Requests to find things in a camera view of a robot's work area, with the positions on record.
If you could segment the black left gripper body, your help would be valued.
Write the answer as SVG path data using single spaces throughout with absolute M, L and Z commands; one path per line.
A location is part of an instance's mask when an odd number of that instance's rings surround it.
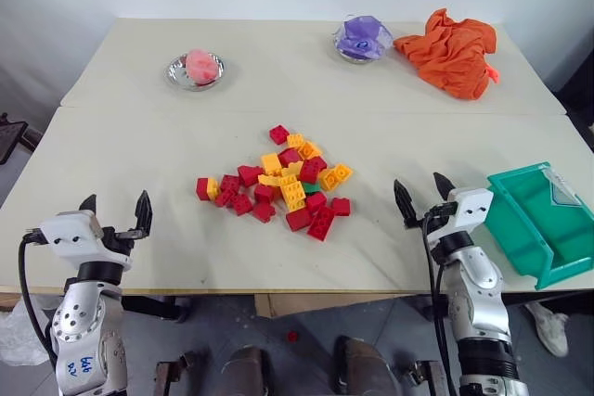
M 120 253 L 126 256 L 131 254 L 135 241 L 149 236 L 149 232 L 144 229 L 129 229 L 124 232 L 117 232 L 114 227 L 102 227 L 103 245 L 110 251 Z

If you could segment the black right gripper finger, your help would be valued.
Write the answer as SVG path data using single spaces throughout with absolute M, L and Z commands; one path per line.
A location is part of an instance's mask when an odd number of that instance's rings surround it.
M 405 228 L 416 228 L 418 226 L 418 218 L 412 205 L 412 197 L 409 195 L 405 186 L 397 179 L 394 180 L 394 200 L 403 217 Z
M 449 193 L 453 190 L 453 183 L 439 172 L 433 173 L 433 179 L 440 197 L 443 201 L 449 201 Z

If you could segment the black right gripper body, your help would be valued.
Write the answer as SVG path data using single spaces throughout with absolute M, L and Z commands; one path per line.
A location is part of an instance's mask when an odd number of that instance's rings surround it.
M 456 215 L 457 210 L 457 202 L 442 203 L 430 208 L 424 217 L 419 219 L 413 205 L 407 204 L 407 229 L 418 227 L 421 230 L 423 245 L 429 247 L 428 235 L 444 227 L 449 218 Z

